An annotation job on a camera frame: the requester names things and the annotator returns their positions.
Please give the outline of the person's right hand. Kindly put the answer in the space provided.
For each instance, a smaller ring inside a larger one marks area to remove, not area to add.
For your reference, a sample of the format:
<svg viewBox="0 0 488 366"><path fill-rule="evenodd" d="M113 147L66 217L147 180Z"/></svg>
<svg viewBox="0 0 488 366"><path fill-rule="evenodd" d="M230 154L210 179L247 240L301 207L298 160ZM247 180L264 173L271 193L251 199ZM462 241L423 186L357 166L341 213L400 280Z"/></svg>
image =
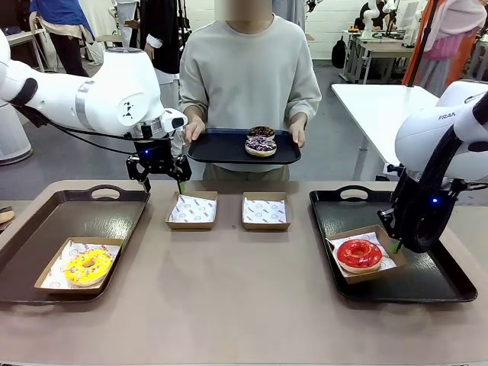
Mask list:
<svg viewBox="0 0 488 366"><path fill-rule="evenodd" d="M188 118L188 124L185 128L185 142L191 145L205 131L205 123L202 118L194 115Z"/></svg>

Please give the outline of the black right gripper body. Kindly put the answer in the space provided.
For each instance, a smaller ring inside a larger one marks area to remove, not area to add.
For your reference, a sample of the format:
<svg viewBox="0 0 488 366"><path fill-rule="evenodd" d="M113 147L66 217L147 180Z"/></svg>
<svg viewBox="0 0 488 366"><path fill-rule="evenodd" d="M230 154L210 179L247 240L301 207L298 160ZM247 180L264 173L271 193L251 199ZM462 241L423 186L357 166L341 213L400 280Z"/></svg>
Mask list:
<svg viewBox="0 0 488 366"><path fill-rule="evenodd" d="M454 207L453 191L449 183L439 186L429 184L425 188L426 212L425 223L428 225L446 225Z"/></svg>

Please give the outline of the person's left hand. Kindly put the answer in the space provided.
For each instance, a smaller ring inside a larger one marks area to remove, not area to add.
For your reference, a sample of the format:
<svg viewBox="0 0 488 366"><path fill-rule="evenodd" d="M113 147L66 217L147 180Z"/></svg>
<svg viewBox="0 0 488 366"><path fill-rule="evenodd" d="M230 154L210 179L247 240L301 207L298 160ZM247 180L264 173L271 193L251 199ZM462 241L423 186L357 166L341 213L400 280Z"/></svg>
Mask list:
<svg viewBox="0 0 488 366"><path fill-rule="evenodd" d="M304 147L306 143L306 125L307 115L305 115L305 113L295 114L290 120L289 132L292 136L292 140L299 148Z"/></svg>

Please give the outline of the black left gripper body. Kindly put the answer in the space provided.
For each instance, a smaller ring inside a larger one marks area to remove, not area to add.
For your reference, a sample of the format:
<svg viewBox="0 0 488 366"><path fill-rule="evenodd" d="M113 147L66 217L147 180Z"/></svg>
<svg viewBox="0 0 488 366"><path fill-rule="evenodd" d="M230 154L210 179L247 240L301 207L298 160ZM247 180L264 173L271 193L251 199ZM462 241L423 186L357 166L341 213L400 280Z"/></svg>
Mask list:
<svg viewBox="0 0 488 366"><path fill-rule="evenodd" d="M134 143L139 164L151 174L168 174L173 167L170 139L144 140Z"/></svg>

